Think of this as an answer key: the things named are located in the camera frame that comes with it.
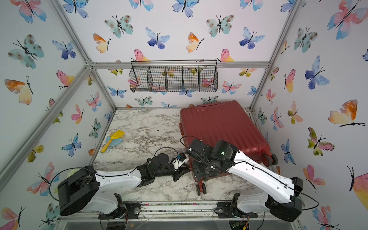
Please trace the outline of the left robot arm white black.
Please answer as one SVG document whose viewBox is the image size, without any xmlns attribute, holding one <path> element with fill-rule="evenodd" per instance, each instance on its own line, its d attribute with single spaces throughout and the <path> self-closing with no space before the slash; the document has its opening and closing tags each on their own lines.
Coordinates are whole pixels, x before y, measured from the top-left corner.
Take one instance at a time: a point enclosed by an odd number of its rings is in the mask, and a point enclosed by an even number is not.
<svg viewBox="0 0 368 230">
<path fill-rule="evenodd" d="M 163 176 L 171 176 L 176 182 L 191 171 L 186 165 L 188 162 L 189 156 L 185 153 L 171 161 L 168 155 L 160 153 L 127 171 L 97 171 L 93 166 L 85 166 L 57 186 L 59 214 L 64 217 L 80 211 L 97 211 L 102 219 L 122 217 L 126 206 L 121 195 L 112 194 L 112 190 L 147 186 L 156 177 Z"/>
</svg>

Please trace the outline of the red hard-shell suitcase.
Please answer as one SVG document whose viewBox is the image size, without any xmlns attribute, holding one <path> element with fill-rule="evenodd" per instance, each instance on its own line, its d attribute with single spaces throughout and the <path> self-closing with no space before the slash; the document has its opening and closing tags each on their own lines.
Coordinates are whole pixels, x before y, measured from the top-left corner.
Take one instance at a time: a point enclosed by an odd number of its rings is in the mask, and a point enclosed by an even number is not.
<svg viewBox="0 0 368 230">
<path fill-rule="evenodd" d="M 212 147 L 223 140 L 266 167 L 278 163 L 265 137 L 237 101 L 181 109 L 179 127 L 186 148 L 193 139 Z M 209 180 L 225 175 L 227 172 L 215 172 Z M 205 182 L 196 183 L 197 195 L 206 194 Z"/>
</svg>

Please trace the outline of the yellow toy shovel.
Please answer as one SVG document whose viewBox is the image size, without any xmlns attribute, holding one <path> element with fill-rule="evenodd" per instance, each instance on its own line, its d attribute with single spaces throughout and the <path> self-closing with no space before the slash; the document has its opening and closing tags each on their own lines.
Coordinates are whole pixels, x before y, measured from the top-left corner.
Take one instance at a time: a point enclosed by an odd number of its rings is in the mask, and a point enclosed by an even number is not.
<svg viewBox="0 0 368 230">
<path fill-rule="evenodd" d="M 100 150 L 100 153 L 109 152 L 114 147 L 120 145 L 123 142 L 123 137 L 124 136 L 125 136 L 125 133 L 121 130 L 118 130 L 115 133 L 113 133 L 111 136 L 108 136 L 106 138 L 106 144 Z"/>
</svg>

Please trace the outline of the aluminium front mounting rail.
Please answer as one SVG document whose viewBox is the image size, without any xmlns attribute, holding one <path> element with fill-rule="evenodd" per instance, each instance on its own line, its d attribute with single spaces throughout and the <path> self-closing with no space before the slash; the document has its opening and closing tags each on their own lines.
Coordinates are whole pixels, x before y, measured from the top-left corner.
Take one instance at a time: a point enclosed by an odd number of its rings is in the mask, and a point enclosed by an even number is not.
<svg viewBox="0 0 368 230">
<path fill-rule="evenodd" d="M 61 211 L 62 217 L 81 218 L 97 217 L 98 219 L 248 219 L 257 218 L 266 213 L 277 219 L 293 222 L 301 214 L 301 204 L 279 204 L 275 201 L 249 200 L 248 197 L 238 197 L 231 201 L 201 201 L 201 202 L 125 202 L 118 208 L 104 214 L 96 208 L 84 208 L 78 211 L 73 208 Z"/>
</svg>

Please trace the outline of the green white fuzzy ball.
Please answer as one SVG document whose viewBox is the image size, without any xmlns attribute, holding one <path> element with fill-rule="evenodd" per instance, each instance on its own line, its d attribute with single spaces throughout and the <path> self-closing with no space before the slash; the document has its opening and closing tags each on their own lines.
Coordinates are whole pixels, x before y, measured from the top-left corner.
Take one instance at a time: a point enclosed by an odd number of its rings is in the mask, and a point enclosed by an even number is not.
<svg viewBox="0 0 368 230">
<path fill-rule="evenodd" d="M 71 170 L 68 172 L 67 176 L 68 176 L 68 177 L 71 177 L 72 175 L 76 174 L 79 170 L 80 170 L 79 168 L 71 169 Z"/>
</svg>

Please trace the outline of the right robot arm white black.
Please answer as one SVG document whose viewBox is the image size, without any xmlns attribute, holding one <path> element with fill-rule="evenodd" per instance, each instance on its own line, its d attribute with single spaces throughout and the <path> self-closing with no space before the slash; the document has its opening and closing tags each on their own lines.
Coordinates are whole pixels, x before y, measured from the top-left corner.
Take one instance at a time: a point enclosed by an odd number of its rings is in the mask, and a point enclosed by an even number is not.
<svg viewBox="0 0 368 230">
<path fill-rule="evenodd" d="M 234 145 L 218 141 L 214 147 L 193 140 L 187 154 L 198 162 L 200 172 L 230 173 L 245 179 L 262 190 L 253 195 L 234 195 L 235 209 L 242 213 L 269 212 L 283 221 L 293 222 L 302 213 L 303 181 L 298 177 L 283 177 L 253 161 Z"/>
</svg>

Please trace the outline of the light blue toy piece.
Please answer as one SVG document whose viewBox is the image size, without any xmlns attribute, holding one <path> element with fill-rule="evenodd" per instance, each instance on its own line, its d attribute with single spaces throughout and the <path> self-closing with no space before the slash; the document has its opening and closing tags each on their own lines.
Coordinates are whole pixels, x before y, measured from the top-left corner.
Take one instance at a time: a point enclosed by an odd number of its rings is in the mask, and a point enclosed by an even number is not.
<svg viewBox="0 0 368 230">
<path fill-rule="evenodd" d="M 116 146 L 120 145 L 123 142 L 123 139 L 111 139 L 110 136 L 108 136 L 106 138 L 106 142 L 108 143 L 109 141 L 111 141 L 111 143 L 109 144 L 109 146 L 106 149 L 106 152 L 109 152 L 111 149 L 115 148 Z"/>
</svg>

